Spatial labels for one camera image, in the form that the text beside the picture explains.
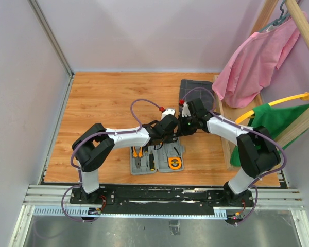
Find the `grey plastic tool case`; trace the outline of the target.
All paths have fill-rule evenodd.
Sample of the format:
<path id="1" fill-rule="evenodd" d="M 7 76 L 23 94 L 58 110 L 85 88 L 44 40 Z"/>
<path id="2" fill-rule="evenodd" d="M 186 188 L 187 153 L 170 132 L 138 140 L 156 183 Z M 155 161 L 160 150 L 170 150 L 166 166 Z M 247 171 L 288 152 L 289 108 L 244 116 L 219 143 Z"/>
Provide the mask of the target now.
<path id="1" fill-rule="evenodd" d="M 168 166 L 168 157 L 174 157 L 176 154 L 174 148 L 176 148 L 182 158 L 182 168 L 178 170 L 172 170 Z M 154 154 L 155 170 L 150 171 L 149 169 L 149 155 Z M 185 147 L 181 145 L 180 141 L 176 141 L 169 144 L 159 144 L 157 146 L 148 147 L 148 154 L 143 153 L 141 159 L 141 167 L 137 169 L 135 166 L 135 159 L 132 156 L 132 147 L 130 148 L 130 173 L 132 175 L 144 175 L 153 174 L 158 172 L 168 173 L 168 172 L 178 172 L 184 169 L 183 154 L 185 153 Z"/>

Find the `orange black pliers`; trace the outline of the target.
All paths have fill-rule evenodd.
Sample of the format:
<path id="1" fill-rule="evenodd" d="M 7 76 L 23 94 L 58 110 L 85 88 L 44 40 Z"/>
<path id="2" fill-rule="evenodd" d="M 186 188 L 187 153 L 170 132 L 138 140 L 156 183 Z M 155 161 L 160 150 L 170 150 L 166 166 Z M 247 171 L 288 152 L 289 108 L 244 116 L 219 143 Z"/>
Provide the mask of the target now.
<path id="1" fill-rule="evenodd" d="M 135 166 L 137 169 L 141 167 L 141 159 L 143 157 L 143 147 L 139 147 L 139 150 L 135 146 L 132 147 L 132 156 L 135 159 Z"/>

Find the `yellow tape measure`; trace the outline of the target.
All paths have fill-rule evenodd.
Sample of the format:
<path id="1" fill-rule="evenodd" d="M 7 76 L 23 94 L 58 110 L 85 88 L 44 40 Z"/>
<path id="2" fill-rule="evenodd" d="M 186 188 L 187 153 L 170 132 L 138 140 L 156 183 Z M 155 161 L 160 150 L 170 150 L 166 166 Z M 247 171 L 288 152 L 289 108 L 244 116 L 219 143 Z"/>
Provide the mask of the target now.
<path id="1" fill-rule="evenodd" d="M 175 155 L 174 157 L 168 157 L 167 161 L 168 161 L 168 166 L 170 169 L 178 170 L 182 168 L 182 158 L 181 158 L 179 151 L 176 148 L 174 148 L 174 150 L 177 155 Z"/>

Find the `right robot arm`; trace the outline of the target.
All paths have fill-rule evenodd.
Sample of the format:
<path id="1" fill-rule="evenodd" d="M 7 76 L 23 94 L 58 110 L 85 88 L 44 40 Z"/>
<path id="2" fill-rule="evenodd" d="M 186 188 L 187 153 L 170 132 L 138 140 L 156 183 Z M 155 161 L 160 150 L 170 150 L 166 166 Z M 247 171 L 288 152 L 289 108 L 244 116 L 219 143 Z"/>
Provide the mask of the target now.
<path id="1" fill-rule="evenodd" d="M 241 168 L 224 184 L 223 200 L 234 206 L 242 201 L 250 185 L 281 161 L 269 132 L 264 127 L 249 128 L 235 124 L 222 115 L 209 111 L 201 99 L 180 100 L 177 136 L 192 135 L 198 130 L 218 135 L 238 148 Z"/>

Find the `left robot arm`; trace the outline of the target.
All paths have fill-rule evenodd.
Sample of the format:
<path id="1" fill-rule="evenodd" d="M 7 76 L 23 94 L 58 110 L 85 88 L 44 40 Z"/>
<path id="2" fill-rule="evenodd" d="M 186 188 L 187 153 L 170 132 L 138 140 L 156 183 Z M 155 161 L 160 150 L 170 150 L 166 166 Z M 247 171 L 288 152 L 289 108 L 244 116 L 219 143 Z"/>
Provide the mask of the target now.
<path id="1" fill-rule="evenodd" d="M 152 124 L 130 129 L 106 129 L 100 123 L 94 124 L 72 145 L 71 165 L 78 169 L 80 180 L 79 188 L 74 188 L 72 194 L 80 193 L 77 201 L 82 204 L 94 204 L 100 198 L 98 169 L 111 151 L 157 146 L 173 137 L 178 124 L 178 119 L 171 114 Z"/>

